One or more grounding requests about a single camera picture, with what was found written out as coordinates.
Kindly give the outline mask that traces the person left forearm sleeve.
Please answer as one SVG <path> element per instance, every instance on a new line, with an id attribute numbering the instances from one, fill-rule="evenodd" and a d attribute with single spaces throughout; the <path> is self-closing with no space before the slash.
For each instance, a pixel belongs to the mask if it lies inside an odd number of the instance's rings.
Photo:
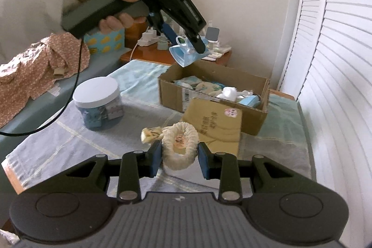
<path id="1" fill-rule="evenodd" d="M 1 63 L 51 33 L 60 33 L 62 15 L 77 4 L 77 0 L 1 0 Z"/>

